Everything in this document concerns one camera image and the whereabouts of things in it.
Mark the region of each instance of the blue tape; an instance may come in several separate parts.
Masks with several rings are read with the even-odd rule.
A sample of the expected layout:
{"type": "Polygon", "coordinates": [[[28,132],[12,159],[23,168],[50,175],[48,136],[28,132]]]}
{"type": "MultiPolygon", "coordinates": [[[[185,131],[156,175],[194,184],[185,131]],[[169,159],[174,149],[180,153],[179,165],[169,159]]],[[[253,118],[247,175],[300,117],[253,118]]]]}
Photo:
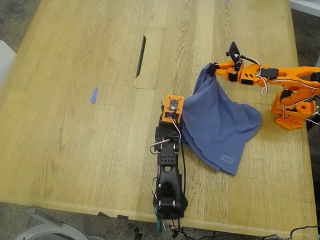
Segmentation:
{"type": "Polygon", "coordinates": [[[96,102],[97,93],[98,93],[98,88],[96,87],[96,88],[93,90],[92,96],[91,96],[91,98],[90,98],[90,101],[91,101],[92,104],[94,104],[94,103],[96,102]]]}

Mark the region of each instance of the orange robot base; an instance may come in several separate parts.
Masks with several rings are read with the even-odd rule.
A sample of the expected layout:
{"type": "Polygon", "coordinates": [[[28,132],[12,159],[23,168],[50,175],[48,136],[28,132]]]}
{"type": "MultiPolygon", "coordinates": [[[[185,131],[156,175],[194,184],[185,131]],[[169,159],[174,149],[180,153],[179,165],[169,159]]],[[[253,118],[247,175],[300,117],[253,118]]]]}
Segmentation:
{"type": "Polygon", "coordinates": [[[316,111],[316,102],[300,102],[294,107],[283,108],[280,102],[282,91],[278,91],[271,106],[272,114],[280,114],[280,117],[275,119],[275,122],[287,130],[302,128],[305,118],[310,117],[316,111]]]}

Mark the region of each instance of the black cable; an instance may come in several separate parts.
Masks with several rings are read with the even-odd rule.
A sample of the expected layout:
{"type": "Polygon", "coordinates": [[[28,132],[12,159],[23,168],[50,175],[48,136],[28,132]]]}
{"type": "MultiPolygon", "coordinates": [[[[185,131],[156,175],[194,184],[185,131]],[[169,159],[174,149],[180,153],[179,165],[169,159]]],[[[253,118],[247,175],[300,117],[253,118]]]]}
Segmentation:
{"type": "Polygon", "coordinates": [[[179,233],[182,233],[186,239],[195,240],[194,238],[188,236],[188,235],[185,233],[185,231],[183,231],[183,230],[179,230],[179,233]]]}
{"type": "Polygon", "coordinates": [[[206,239],[206,238],[211,238],[211,240],[213,240],[215,238],[216,232],[217,231],[214,231],[213,236],[203,236],[203,237],[200,237],[199,240],[206,239]]]}
{"type": "Polygon", "coordinates": [[[185,151],[184,151],[184,144],[182,142],[183,134],[181,131],[181,125],[178,122],[178,114],[174,113],[174,119],[176,122],[177,127],[179,128],[181,134],[181,152],[182,152],[182,162],[183,162],[183,194],[186,195],[186,182],[187,182],[187,171],[186,171],[186,161],[185,161],[185,151]]]}
{"type": "Polygon", "coordinates": [[[318,181],[320,182],[320,176],[319,176],[319,174],[318,174],[316,171],[312,171],[312,173],[313,173],[313,174],[315,174],[315,175],[317,176],[318,181]]]}
{"type": "Polygon", "coordinates": [[[303,226],[303,227],[297,227],[297,228],[294,228],[292,229],[292,231],[290,232],[290,238],[289,239],[292,239],[292,234],[294,234],[294,231],[296,230],[300,230],[300,229],[311,229],[311,228],[318,228],[320,227],[320,224],[316,225],[316,226],[303,226]]]}
{"type": "Polygon", "coordinates": [[[236,233],[230,233],[230,234],[220,234],[216,236],[215,238],[221,237],[221,236],[231,236],[231,235],[237,235],[236,233]]]}
{"type": "Polygon", "coordinates": [[[216,232],[217,232],[217,231],[214,231],[213,236],[212,236],[212,240],[214,240],[215,235],[216,235],[216,232]]]}

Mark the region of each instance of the white wire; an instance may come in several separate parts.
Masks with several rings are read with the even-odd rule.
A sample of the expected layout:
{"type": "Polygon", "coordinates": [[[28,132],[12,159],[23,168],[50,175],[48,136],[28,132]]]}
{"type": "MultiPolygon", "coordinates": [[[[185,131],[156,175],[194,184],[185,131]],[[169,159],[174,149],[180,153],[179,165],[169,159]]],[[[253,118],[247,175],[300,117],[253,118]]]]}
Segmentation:
{"type": "Polygon", "coordinates": [[[177,131],[179,132],[179,143],[181,141],[181,132],[179,131],[179,128],[177,127],[176,123],[174,122],[174,120],[172,119],[172,117],[169,116],[169,118],[171,119],[171,122],[173,123],[173,125],[175,126],[175,128],[177,129],[177,131]]]}
{"type": "Polygon", "coordinates": [[[150,146],[150,153],[152,153],[153,155],[158,155],[160,152],[156,152],[156,153],[154,153],[154,152],[152,152],[151,151],[151,148],[153,147],[153,146],[155,146],[155,145],[159,145],[159,144],[164,144],[164,143],[167,143],[167,142],[169,142],[170,141],[170,139],[166,139],[166,140],[163,140],[163,141],[158,141],[158,142],[155,142],[154,144],[151,144],[151,146],[150,146]]]}
{"type": "Polygon", "coordinates": [[[151,181],[151,192],[152,192],[152,195],[157,199],[157,196],[156,196],[155,191],[154,191],[154,181],[155,181],[156,178],[157,178],[157,176],[155,176],[151,181]]]}
{"type": "Polygon", "coordinates": [[[301,85],[306,86],[307,88],[310,88],[310,89],[320,89],[320,86],[310,86],[310,85],[305,84],[305,83],[303,83],[303,82],[301,82],[301,81],[294,80],[294,79],[289,79],[289,78],[269,80],[269,82],[280,82],[280,81],[298,82],[298,83],[300,83],[301,85]]]}
{"type": "Polygon", "coordinates": [[[305,118],[305,120],[307,120],[307,121],[309,121],[309,122],[312,122],[312,123],[314,123],[314,124],[316,124],[316,125],[320,125],[320,123],[316,123],[315,121],[312,121],[312,120],[310,120],[310,119],[308,119],[308,118],[305,118]]]}
{"type": "Polygon", "coordinates": [[[261,69],[260,63],[259,63],[257,60],[255,60],[255,59],[253,59],[253,58],[251,58],[251,57],[241,58],[238,62],[242,61],[243,59],[244,59],[244,60],[250,59],[251,61],[255,62],[255,64],[258,65],[259,71],[258,71],[254,76],[261,78],[262,82],[264,83],[264,87],[262,88],[261,93],[262,93],[263,95],[266,95],[266,94],[268,93],[268,84],[267,84],[267,81],[264,79],[264,77],[261,76],[261,71],[262,71],[262,69],[261,69]]]}

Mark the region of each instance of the wire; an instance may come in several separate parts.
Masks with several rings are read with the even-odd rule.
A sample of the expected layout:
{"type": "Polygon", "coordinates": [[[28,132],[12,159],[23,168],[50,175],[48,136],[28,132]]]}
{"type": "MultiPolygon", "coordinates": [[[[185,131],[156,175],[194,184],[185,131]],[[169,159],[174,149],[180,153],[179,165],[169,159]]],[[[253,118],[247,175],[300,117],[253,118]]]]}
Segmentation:
{"type": "Polygon", "coordinates": [[[166,140],[163,140],[163,141],[155,142],[155,143],[152,144],[152,145],[150,146],[150,148],[149,148],[150,153],[152,153],[153,155],[158,155],[160,152],[152,152],[152,151],[151,151],[151,148],[154,147],[154,146],[156,146],[156,145],[159,145],[159,144],[167,143],[167,142],[169,142],[169,141],[170,141],[170,139],[166,139],[166,140]]]}
{"type": "Polygon", "coordinates": [[[254,59],[251,58],[251,57],[245,57],[245,56],[243,56],[243,55],[240,56],[240,59],[239,59],[238,62],[242,61],[243,59],[248,60],[249,62],[252,62],[252,63],[258,65],[259,71],[255,74],[255,76],[261,78],[261,80],[263,81],[264,87],[262,88],[261,93],[262,93],[263,95],[266,95],[266,94],[268,93],[268,84],[267,84],[267,81],[261,76],[261,70],[262,70],[262,69],[261,69],[260,63],[259,63],[258,61],[256,61],[256,60],[254,60],[254,59]]]}
{"type": "Polygon", "coordinates": [[[194,238],[189,237],[183,230],[179,230],[178,232],[182,233],[184,235],[185,239],[195,240],[194,238]]]}
{"type": "Polygon", "coordinates": [[[172,119],[172,117],[169,116],[169,118],[171,119],[171,122],[173,123],[173,125],[175,126],[175,128],[177,129],[177,131],[179,132],[179,135],[180,135],[180,137],[179,137],[179,143],[180,143],[180,141],[181,141],[181,132],[180,132],[179,128],[177,127],[175,121],[172,119]]]}
{"type": "Polygon", "coordinates": [[[216,236],[215,238],[222,237],[222,236],[231,236],[231,235],[236,235],[236,233],[220,234],[220,235],[216,236]]]}
{"type": "MultiPolygon", "coordinates": [[[[175,121],[178,124],[178,115],[175,114],[175,121]]],[[[184,177],[184,182],[183,182],[183,194],[186,195],[186,179],[187,179],[187,170],[186,170],[186,160],[185,160],[185,151],[184,151],[184,144],[181,142],[181,152],[182,152],[182,162],[183,162],[183,177],[184,177]]]]}
{"type": "Polygon", "coordinates": [[[311,123],[313,123],[313,124],[315,124],[315,125],[320,125],[320,123],[317,123],[317,122],[315,122],[315,121],[312,121],[312,120],[310,120],[310,119],[308,119],[308,118],[305,118],[305,120],[307,120],[307,121],[309,121],[309,122],[311,122],[311,123]]]}
{"type": "Polygon", "coordinates": [[[312,171],[312,173],[313,173],[313,174],[315,174],[315,175],[317,176],[318,181],[320,182],[320,176],[319,176],[319,174],[318,174],[316,171],[312,171]]]}
{"type": "Polygon", "coordinates": [[[152,192],[152,194],[153,194],[153,197],[156,198],[156,199],[157,199],[157,196],[156,196],[155,191],[154,191],[154,181],[155,181],[155,179],[156,179],[157,177],[158,177],[158,176],[155,176],[155,177],[152,179],[152,181],[151,181],[151,192],[152,192]]]}
{"type": "Polygon", "coordinates": [[[303,227],[294,228],[294,229],[292,229],[292,231],[290,232],[290,238],[288,238],[288,239],[292,239],[292,235],[294,234],[294,231],[296,231],[296,230],[311,229],[311,228],[318,228],[318,227],[320,227],[320,224],[315,225],[315,226],[303,226],[303,227]]]}
{"type": "Polygon", "coordinates": [[[302,84],[305,87],[308,87],[310,89],[320,89],[320,86],[310,86],[306,83],[303,83],[299,80],[295,80],[295,79],[290,79],[290,78],[281,78],[281,79],[274,79],[274,80],[269,80],[269,82],[280,82],[280,81],[288,81],[288,82],[298,82],[300,84],[302,84]]]}

